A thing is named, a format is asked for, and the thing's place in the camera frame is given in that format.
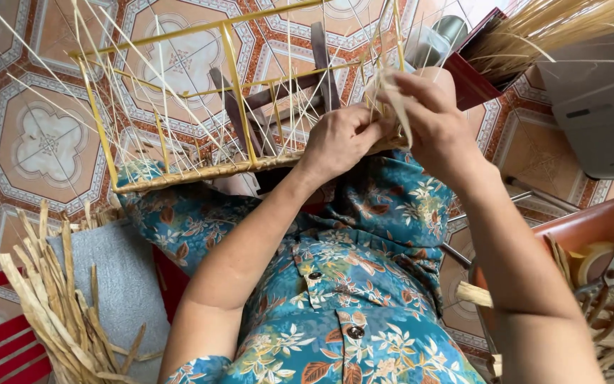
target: woman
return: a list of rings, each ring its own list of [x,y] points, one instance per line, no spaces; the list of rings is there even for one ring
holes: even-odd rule
[[[141,233],[192,275],[161,382],[483,383],[438,325],[454,191],[490,285],[504,381],[603,383],[578,305],[475,144],[452,77],[391,76],[414,130],[410,154],[363,158],[390,124],[369,124],[354,105],[321,118],[263,202],[203,183],[121,197]],[[336,177],[319,217],[298,213]]]

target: floral blouse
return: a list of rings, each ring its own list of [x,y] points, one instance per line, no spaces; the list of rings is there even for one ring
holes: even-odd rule
[[[127,164],[121,184],[160,167]],[[452,192],[394,151],[364,158],[335,196],[289,228],[246,303],[234,360],[194,359],[168,383],[484,384],[438,324],[438,246]],[[203,182],[119,198],[189,275],[260,203]]]

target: bundle of dried straw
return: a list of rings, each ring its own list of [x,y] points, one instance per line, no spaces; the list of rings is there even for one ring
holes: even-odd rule
[[[90,307],[82,292],[75,289],[71,224],[64,220],[61,226],[65,253],[64,275],[54,251],[47,243],[47,234],[57,234],[47,227],[48,202],[42,201],[39,232],[27,220],[25,212],[18,210],[27,237],[22,241],[25,249],[16,245],[14,251],[24,267],[21,274],[10,254],[0,254],[1,267],[9,282],[21,298],[25,318],[37,338],[47,350],[56,380],[66,383],[137,383],[126,376],[130,364],[153,359],[162,353],[136,356],[146,324],[139,329],[129,351],[112,345],[98,319],[98,280],[96,266],[91,269]],[[85,206],[87,218],[77,230],[96,228],[117,219],[121,214],[114,208],[101,213],[90,213]],[[125,355],[124,363],[118,364],[115,353]]]
[[[614,0],[531,0],[461,55],[492,84],[524,72],[548,52],[614,32]]]

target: scissors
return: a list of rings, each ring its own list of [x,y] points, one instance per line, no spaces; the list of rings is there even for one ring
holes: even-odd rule
[[[614,255],[601,276],[575,290],[575,298],[583,300],[582,313],[588,325],[596,321],[601,310],[610,313],[610,325],[593,338],[594,343],[600,342],[614,329]],[[595,301],[596,306],[589,312]]]

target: shirt sleeve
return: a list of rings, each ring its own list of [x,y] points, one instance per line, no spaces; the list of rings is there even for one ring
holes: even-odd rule
[[[217,383],[230,365],[231,360],[228,357],[199,357],[181,366],[167,378],[166,384],[186,384],[196,379],[209,384]]]

